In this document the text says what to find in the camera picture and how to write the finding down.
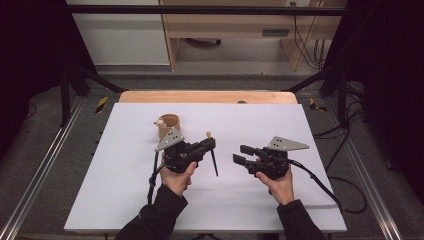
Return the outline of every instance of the white cabinet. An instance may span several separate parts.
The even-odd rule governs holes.
[[[156,0],[67,0],[68,4],[158,5]],[[95,65],[169,65],[161,15],[73,14]]]

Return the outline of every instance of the plush toy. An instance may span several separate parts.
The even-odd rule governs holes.
[[[156,122],[154,122],[154,124],[159,128],[159,129],[162,129],[162,128],[166,128],[166,123],[165,123],[165,121],[163,121],[163,119],[162,118],[159,118],[158,120],[156,120]]]

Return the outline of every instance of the aluminum rail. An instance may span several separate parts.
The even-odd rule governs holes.
[[[335,114],[335,103],[334,100],[326,101],[329,106],[329,112],[333,117],[335,123],[339,123],[338,118]],[[383,232],[387,240],[401,240],[399,229],[396,226],[383,198],[381,197],[377,186],[374,184],[370,174],[368,173],[365,165],[359,155],[358,151],[353,144],[352,139],[348,136],[346,141],[346,149],[350,157],[350,162],[353,169],[358,177],[358,180],[363,188],[363,191],[367,197],[368,203],[374,211],[374,215],[380,225],[381,231]]]
[[[44,156],[44,159],[42,160],[37,172],[32,178],[31,183],[28,185],[28,188],[16,206],[11,217],[1,229],[0,240],[13,240],[18,234],[23,221],[25,220],[32,204],[34,203],[34,200],[37,197],[37,194],[40,191],[44,180],[46,179],[51,167],[53,166],[53,163],[55,162],[56,157],[59,154],[59,151],[62,148],[62,145],[65,142],[78,116],[78,113],[81,110],[83,102],[83,97],[77,97],[72,108],[73,114],[71,115],[67,124],[64,127],[61,127],[56,134],[53,143],[50,145],[50,148]]]
[[[295,15],[357,16],[364,10],[318,7],[250,7],[193,5],[45,5],[48,10],[90,14],[211,14],[211,15]]]

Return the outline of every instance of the finger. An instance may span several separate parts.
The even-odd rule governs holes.
[[[187,167],[185,173],[188,174],[188,176],[193,175],[196,167],[197,167],[197,162],[190,163],[190,165]]]
[[[261,173],[261,172],[257,172],[256,173],[256,177],[257,178],[259,178],[259,180],[263,183],[263,184],[265,184],[265,185],[267,185],[268,187],[269,187],[269,185],[271,184],[271,179],[269,179],[264,173]]]

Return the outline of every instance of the gray floor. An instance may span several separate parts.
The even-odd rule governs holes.
[[[102,68],[105,78],[130,89],[228,89],[228,90],[281,90],[306,79],[315,70],[303,65],[292,72],[278,41],[223,40],[221,46],[209,43],[182,42],[177,69],[155,67]],[[45,182],[20,226],[16,239],[103,239],[100,235],[81,235],[65,232],[63,226],[69,208],[90,165],[96,142],[107,123],[113,103],[119,95],[89,81],[92,91],[84,98],[81,112],[67,140],[47,175]],[[320,99],[316,94],[319,83],[297,94],[304,106],[311,131],[320,133],[336,126],[331,111],[309,108],[314,97],[318,106],[329,109],[333,98]],[[95,113],[101,97],[108,101],[101,113]],[[7,223],[19,200],[25,193],[38,166],[48,151],[61,121],[60,91],[53,88],[31,100],[34,115],[26,120],[21,131],[0,162],[0,226]],[[352,105],[351,112],[360,109]],[[370,173],[386,204],[401,239],[424,239],[424,207],[399,172],[387,170],[384,155],[363,115],[351,124],[350,138]],[[341,142],[341,137],[317,139],[323,164],[328,164]],[[346,147],[337,155],[329,175],[343,177],[358,186],[360,181],[352,166],[352,156]],[[348,209],[359,209],[362,199],[357,190],[343,182],[331,181],[334,192]],[[345,233],[335,233],[332,239],[391,239],[384,236],[368,207],[362,214],[343,213],[348,227]],[[221,239],[260,239],[257,234],[219,234]],[[192,239],[195,235],[174,234],[171,239]]]

